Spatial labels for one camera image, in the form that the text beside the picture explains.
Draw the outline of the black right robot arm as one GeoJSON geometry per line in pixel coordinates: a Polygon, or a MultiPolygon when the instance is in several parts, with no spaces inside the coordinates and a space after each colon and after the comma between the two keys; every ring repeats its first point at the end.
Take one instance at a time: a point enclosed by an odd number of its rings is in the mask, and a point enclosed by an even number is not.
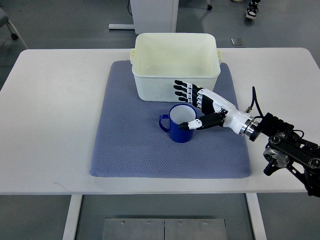
{"type": "Polygon", "coordinates": [[[320,196],[320,146],[303,138],[304,132],[295,129],[292,124],[267,113],[263,115],[258,104],[256,90],[252,88],[251,105],[245,111],[249,113],[256,105],[259,116],[249,121],[244,134],[255,141],[260,134],[268,137],[263,152],[268,165],[263,170],[267,176],[280,169],[287,169],[301,183],[308,195],[320,196]]]}

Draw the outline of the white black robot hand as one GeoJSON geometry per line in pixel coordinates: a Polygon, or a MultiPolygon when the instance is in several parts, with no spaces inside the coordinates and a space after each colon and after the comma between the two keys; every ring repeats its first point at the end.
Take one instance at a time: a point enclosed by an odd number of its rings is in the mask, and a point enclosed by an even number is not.
{"type": "Polygon", "coordinates": [[[239,111],[236,106],[217,93],[198,87],[195,84],[174,81],[175,94],[178,100],[199,109],[203,116],[179,125],[186,130],[204,130],[215,126],[230,128],[239,135],[244,135],[254,118],[246,112],[239,111]]]}

